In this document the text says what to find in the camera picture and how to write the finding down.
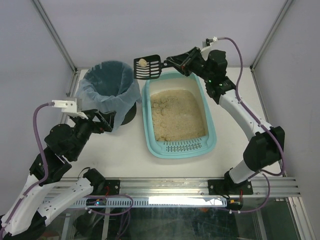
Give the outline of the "teal litter box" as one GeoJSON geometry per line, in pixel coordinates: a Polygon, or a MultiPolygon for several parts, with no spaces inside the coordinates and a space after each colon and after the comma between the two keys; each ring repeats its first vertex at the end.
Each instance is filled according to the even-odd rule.
{"type": "Polygon", "coordinates": [[[201,82],[195,74],[186,77],[177,71],[164,72],[158,79],[147,80],[141,95],[146,143],[154,156],[162,159],[191,158],[207,154],[215,148],[217,135],[214,122],[201,82]],[[168,90],[186,90],[193,94],[204,123],[204,136],[180,141],[156,140],[152,123],[151,96],[168,90]]]}

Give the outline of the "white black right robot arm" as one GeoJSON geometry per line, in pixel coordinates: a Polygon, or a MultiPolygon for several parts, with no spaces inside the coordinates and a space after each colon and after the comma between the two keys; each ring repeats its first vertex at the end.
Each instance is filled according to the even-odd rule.
{"type": "Polygon", "coordinates": [[[244,184],[264,167],[284,159],[285,132],[260,119],[240,97],[238,87],[227,77],[226,53],[211,50],[204,58],[201,50],[192,50],[167,57],[162,67],[172,67],[188,77],[202,78],[210,98],[225,109],[241,127],[248,139],[242,161],[224,175],[224,188],[232,189],[244,184]]]}

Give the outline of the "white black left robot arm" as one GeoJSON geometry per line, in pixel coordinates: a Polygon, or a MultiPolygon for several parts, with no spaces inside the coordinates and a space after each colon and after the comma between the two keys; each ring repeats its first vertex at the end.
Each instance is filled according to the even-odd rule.
{"type": "Polygon", "coordinates": [[[115,111],[101,113],[96,109],[84,111],[85,118],[72,117],[74,126],[58,124],[44,139],[29,169],[25,186],[11,209],[0,218],[2,240],[36,240],[46,227],[76,200],[100,193],[105,178],[95,168],[89,169],[76,183],[55,198],[44,202],[47,194],[77,161],[91,134],[111,132],[115,111]]]}

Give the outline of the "black litter scoop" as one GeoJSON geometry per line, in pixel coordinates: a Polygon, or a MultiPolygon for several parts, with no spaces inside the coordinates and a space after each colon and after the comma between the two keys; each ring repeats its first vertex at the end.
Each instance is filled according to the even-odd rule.
{"type": "Polygon", "coordinates": [[[164,62],[157,54],[138,57],[133,60],[133,76],[137,80],[153,80],[158,79],[164,69],[164,62]],[[147,67],[140,67],[138,65],[139,59],[145,59],[148,62],[147,67]]]}

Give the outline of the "beige litter clump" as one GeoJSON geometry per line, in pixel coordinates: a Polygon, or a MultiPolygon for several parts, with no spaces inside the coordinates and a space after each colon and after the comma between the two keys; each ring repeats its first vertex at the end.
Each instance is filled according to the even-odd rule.
{"type": "Polygon", "coordinates": [[[140,58],[138,61],[138,65],[142,68],[146,68],[148,66],[148,62],[144,58],[140,58]]]}

